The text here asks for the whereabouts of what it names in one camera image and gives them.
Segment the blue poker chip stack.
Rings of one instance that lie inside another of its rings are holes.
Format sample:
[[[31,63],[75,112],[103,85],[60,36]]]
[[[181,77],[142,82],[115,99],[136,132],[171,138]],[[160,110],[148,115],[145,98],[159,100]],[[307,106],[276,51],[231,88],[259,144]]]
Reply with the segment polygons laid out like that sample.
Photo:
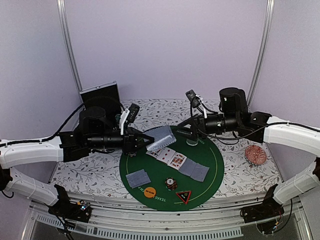
[[[129,157],[135,157],[135,156],[137,155],[137,152],[136,152],[136,151],[134,151],[134,152],[129,152],[127,155],[128,155]]]

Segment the queen of spades card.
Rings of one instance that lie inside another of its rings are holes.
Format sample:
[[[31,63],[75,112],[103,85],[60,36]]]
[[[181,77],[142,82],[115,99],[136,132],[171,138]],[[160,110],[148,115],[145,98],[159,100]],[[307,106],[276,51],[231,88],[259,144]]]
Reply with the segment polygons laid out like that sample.
[[[162,152],[162,149],[159,149],[157,151],[147,151],[146,154],[157,159],[161,152]]]

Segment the blue playing card deck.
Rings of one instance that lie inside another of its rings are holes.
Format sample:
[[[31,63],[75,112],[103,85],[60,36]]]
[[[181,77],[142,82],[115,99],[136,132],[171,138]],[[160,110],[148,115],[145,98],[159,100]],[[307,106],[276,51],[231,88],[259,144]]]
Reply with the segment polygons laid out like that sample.
[[[154,138],[154,142],[146,146],[146,149],[149,152],[156,152],[177,141],[169,125],[146,130],[144,134]]]

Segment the three of diamonds card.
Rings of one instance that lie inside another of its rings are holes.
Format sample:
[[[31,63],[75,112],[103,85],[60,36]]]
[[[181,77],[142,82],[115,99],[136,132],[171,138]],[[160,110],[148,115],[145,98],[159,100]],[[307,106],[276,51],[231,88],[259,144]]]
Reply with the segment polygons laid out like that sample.
[[[175,150],[165,147],[159,152],[158,157],[156,159],[165,164],[168,164],[170,160],[173,158],[173,156],[175,155],[175,153],[176,153]]]

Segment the dealt card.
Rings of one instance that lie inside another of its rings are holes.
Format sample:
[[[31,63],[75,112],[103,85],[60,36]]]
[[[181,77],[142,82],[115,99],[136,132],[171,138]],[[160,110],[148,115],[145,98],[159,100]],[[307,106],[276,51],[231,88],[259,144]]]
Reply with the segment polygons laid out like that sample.
[[[132,189],[151,182],[147,172],[144,169],[129,173],[125,177]]]

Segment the king of diamonds card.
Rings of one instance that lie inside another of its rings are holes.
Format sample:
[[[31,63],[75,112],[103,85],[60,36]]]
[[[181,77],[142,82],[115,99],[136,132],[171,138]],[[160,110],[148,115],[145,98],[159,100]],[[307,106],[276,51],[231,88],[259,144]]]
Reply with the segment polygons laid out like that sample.
[[[181,166],[185,163],[187,156],[183,155],[182,153],[175,152],[170,161],[168,162],[167,166],[179,170]]]

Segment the orange big blind button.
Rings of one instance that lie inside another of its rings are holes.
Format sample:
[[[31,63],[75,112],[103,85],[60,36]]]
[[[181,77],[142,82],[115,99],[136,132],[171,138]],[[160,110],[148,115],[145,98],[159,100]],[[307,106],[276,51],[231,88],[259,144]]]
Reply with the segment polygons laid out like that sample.
[[[152,199],[152,198],[154,198],[154,197],[156,196],[157,191],[156,191],[156,189],[155,189],[154,187],[149,186],[149,187],[146,187],[146,188],[144,189],[143,194],[144,194],[144,196],[145,196],[146,198]]]

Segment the red black poker chip stack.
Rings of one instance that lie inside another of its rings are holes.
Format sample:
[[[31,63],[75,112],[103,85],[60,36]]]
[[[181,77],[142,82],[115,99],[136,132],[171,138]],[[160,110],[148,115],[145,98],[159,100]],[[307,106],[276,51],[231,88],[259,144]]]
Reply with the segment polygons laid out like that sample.
[[[174,178],[168,177],[165,180],[165,186],[168,191],[174,191],[178,187],[178,184]]]

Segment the aluminium poker chip case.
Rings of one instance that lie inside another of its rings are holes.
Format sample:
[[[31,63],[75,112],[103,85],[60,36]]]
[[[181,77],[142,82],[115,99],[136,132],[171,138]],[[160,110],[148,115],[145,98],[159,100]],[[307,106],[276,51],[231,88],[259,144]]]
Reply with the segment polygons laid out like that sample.
[[[103,108],[106,112],[106,117],[111,121],[115,120],[116,115],[122,113],[116,81],[86,88],[80,91],[79,94],[86,108]]]

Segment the black red triangular marker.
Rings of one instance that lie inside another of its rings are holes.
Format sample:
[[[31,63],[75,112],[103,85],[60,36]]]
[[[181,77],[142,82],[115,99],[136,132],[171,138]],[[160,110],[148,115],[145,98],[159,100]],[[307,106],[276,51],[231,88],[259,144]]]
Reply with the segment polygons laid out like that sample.
[[[187,205],[190,200],[192,191],[191,190],[180,191],[180,192],[176,192],[175,194],[185,205]]]

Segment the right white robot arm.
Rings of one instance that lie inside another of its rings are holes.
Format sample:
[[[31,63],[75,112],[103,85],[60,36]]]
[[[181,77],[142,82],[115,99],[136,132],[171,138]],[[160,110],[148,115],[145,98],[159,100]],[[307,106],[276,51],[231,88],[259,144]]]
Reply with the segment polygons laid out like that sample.
[[[244,90],[228,87],[219,91],[219,112],[205,107],[200,114],[191,114],[181,122],[175,132],[191,141],[211,137],[220,140],[220,135],[237,132],[237,139],[256,143],[280,144],[309,152],[316,159],[306,169],[289,180],[271,187],[258,213],[269,218],[278,210],[278,205],[308,192],[320,184],[320,130],[300,123],[280,119],[269,113],[249,112]]]

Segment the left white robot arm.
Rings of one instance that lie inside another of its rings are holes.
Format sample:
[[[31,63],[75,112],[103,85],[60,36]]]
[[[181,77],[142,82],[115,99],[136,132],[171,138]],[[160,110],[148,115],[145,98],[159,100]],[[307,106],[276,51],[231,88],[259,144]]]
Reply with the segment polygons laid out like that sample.
[[[47,206],[54,206],[63,216],[74,213],[66,190],[29,177],[15,166],[40,162],[72,162],[87,157],[92,150],[120,148],[124,154],[154,142],[154,138],[129,127],[135,120],[139,107],[132,104],[125,109],[119,127],[112,129],[102,107],[93,106],[82,110],[74,131],[59,132],[44,139],[27,139],[0,142],[0,189],[19,193]]]

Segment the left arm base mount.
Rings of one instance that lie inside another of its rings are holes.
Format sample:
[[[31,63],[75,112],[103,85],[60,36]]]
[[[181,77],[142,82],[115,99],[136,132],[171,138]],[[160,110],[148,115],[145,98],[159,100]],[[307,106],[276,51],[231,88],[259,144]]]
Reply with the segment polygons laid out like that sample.
[[[88,223],[92,208],[88,201],[80,200],[72,203],[69,200],[59,199],[54,205],[48,206],[48,213],[63,219]]]

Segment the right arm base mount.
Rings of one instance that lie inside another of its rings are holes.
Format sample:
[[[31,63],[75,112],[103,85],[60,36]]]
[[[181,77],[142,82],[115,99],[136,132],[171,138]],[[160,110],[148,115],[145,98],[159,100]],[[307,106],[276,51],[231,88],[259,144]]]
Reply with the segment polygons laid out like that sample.
[[[284,213],[284,208],[281,204],[277,203],[272,197],[266,198],[260,204],[245,206],[240,209],[240,216],[244,219],[245,223],[260,221]]]

